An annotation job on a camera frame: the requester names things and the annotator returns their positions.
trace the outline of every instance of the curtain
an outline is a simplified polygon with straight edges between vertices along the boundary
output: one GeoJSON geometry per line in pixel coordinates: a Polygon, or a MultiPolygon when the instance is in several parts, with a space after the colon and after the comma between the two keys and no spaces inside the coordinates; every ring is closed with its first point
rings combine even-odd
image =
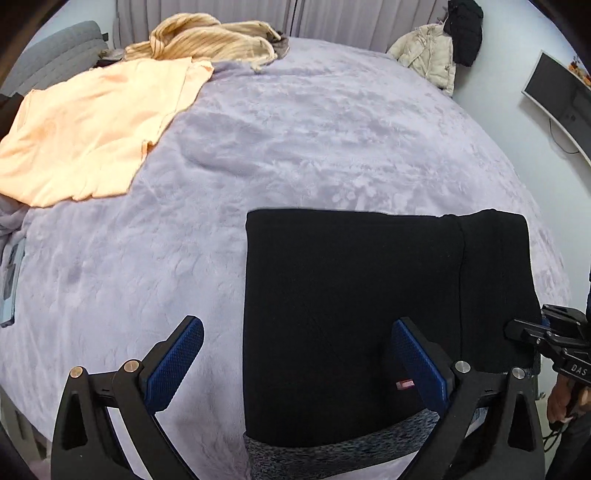
{"type": "Polygon", "coordinates": [[[298,0],[292,35],[386,52],[402,35],[445,15],[447,0],[298,0]]]}
{"type": "Polygon", "coordinates": [[[124,48],[148,40],[150,32],[165,18],[180,12],[205,12],[221,22],[262,20],[276,30],[288,27],[293,0],[117,0],[113,42],[124,48]]]}

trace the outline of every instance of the clothing label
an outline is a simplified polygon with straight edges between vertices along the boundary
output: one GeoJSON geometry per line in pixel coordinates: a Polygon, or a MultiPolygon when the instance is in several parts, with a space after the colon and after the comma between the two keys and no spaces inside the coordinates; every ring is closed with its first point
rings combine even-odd
{"type": "Polygon", "coordinates": [[[396,382],[396,388],[399,390],[407,390],[412,387],[414,387],[414,382],[412,380],[402,380],[400,382],[396,382]]]}

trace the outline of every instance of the gray upholstered headboard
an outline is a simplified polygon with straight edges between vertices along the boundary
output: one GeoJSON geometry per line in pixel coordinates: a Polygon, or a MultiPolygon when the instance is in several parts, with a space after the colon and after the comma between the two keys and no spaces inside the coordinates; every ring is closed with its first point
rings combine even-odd
{"type": "Polygon", "coordinates": [[[31,89],[45,89],[88,70],[107,48],[96,22],[88,21],[44,38],[22,52],[0,93],[26,95],[31,89]]]}

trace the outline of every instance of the bedspread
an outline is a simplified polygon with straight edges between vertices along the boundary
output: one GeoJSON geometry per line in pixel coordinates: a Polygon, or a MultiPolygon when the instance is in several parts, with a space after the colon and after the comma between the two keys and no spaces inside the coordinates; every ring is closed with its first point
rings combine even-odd
{"type": "MultiPolygon", "coordinates": [[[[520,213],[540,302],[570,300],[551,234],[509,160],[413,71],[384,54],[304,39],[260,74],[236,63],[215,67],[127,195],[27,213],[16,323],[0,330],[0,384],[42,434],[52,435],[71,367],[117,369],[193,314],[205,343],[158,419],[202,480],[246,476],[241,363],[251,209],[520,213]]],[[[342,478],[384,478],[386,470],[342,478]]]]}

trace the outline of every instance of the metal bolt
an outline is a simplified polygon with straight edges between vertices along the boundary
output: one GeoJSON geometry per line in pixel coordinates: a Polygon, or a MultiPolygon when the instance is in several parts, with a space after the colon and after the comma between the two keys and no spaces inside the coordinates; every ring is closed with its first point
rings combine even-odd
{"type": "Polygon", "coordinates": [[[514,369],[511,371],[511,373],[513,373],[513,376],[514,376],[515,378],[519,378],[520,380],[521,380],[521,379],[523,379],[523,378],[525,378],[525,372],[523,371],[523,369],[522,369],[522,368],[515,367],[515,368],[514,368],[514,369]]]}
{"type": "Polygon", "coordinates": [[[123,366],[123,370],[129,372],[130,374],[135,372],[139,368],[139,362],[137,360],[129,360],[123,366]]]}
{"type": "Polygon", "coordinates": [[[70,376],[72,378],[78,378],[83,372],[84,370],[82,370],[82,367],[74,367],[72,370],[70,370],[70,376]]]}
{"type": "Polygon", "coordinates": [[[465,362],[464,360],[460,360],[459,362],[456,362],[456,370],[459,371],[462,374],[467,374],[470,371],[471,367],[470,364],[468,362],[465,362]]]}

